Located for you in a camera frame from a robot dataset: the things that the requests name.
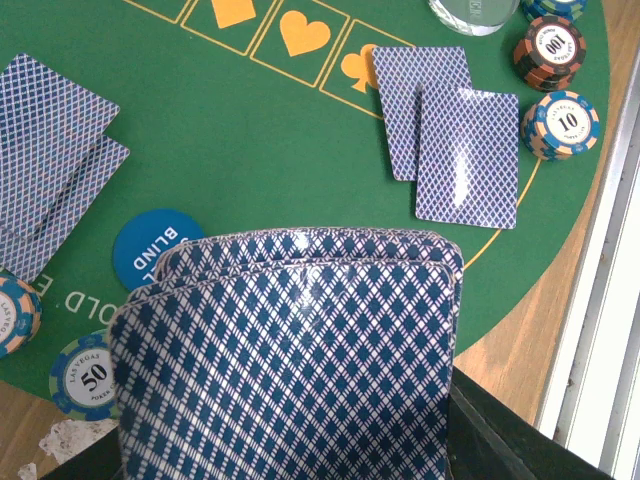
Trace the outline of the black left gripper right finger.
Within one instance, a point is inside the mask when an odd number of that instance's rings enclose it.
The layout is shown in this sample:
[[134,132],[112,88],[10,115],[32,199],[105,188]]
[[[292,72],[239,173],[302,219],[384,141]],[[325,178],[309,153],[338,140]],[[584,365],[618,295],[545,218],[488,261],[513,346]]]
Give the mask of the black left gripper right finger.
[[449,479],[607,479],[547,438],[459,369],[453,371],[447,437]]

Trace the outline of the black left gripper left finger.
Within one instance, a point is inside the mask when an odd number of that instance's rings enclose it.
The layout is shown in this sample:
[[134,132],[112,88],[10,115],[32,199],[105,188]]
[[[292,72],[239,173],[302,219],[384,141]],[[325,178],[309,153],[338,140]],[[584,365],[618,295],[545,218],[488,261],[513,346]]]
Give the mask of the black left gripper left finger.
[[122,478],[123,464],[116,429],[43,477],[44,480]]

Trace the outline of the teal chip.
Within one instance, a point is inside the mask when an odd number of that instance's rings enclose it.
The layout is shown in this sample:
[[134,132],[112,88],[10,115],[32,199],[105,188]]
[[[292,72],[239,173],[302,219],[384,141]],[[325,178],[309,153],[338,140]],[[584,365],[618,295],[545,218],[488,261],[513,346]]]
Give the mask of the teal chip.
[[75,339],[60,351],[50,370],[49,390],[59,410],[73,419],[118,416],[105,329]]
[[542,16],[558,16],[574,23],[586,10],[587,0],[522,0],[529,21]]

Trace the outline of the blue orange chip small blind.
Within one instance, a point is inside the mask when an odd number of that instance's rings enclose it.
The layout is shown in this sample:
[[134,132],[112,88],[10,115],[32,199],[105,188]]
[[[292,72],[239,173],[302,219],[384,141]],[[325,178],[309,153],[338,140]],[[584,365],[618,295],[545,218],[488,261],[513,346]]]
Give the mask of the blue orange chip small blind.
[[41,325],[42,305],[37,292],[24,281],[1,275],[1,356],[28,343]]

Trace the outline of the blue checkered card deck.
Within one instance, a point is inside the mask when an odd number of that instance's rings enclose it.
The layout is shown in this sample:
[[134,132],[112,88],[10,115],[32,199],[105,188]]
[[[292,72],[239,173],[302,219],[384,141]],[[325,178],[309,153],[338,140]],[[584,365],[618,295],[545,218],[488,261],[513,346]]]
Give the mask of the blue checkered card deck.
[[444,479],[464,260],[429,231],[190,241],[113,315],[127,479]]

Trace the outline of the dealt card small blind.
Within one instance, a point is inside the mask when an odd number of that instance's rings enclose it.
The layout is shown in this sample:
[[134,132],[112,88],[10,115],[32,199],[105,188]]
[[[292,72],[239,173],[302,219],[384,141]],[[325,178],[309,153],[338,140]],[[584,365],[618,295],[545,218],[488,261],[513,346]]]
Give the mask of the dealt card small blind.
[[1,225],[28,238],[120,107],[20,53],[1,73]]
[[1,233],[1,266],[27,283],[34,281],[128,156],[127,147],[103,136],[63,188],[33,237],[20,240]]

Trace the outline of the blue small blind button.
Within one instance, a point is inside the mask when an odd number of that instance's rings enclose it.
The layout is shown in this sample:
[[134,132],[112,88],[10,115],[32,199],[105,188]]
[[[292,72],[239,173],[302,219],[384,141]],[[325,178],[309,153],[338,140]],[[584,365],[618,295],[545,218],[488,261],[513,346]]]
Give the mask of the blue small blind button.
[[129,291],[154,281],[156,264],[179,243],[204,237],[200,225],[174,209],[153,209],[131,219],[117,235],[112,261],[115,273]]

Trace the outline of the red chip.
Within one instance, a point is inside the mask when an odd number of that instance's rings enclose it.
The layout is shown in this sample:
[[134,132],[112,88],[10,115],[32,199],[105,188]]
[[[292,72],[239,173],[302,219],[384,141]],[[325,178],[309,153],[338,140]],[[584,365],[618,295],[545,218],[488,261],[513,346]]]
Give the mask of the red chip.
[[584,36],[559,16],[535,18],[513,51],[516,72],[530,87],[551,92],[567,89],[587,53]]

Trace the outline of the clear acrylic dealer button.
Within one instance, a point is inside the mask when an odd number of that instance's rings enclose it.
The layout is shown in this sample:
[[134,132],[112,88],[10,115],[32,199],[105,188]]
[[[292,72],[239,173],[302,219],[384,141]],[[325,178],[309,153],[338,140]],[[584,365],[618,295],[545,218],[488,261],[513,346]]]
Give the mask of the clear acrylic dealer button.
[[429,0],[428,5],[448,28],[467,36],[498,31],[519,7],[519,0]]

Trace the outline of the dealt cards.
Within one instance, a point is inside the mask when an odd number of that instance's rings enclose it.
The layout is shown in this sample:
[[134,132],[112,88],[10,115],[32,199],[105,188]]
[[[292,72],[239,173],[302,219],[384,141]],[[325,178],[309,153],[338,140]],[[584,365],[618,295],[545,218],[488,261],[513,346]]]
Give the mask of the dealt cards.
[[416,179],[420,146],[421,93],[472,86],[465,49],[390,47],[373,50],[392,173],[398,181]]

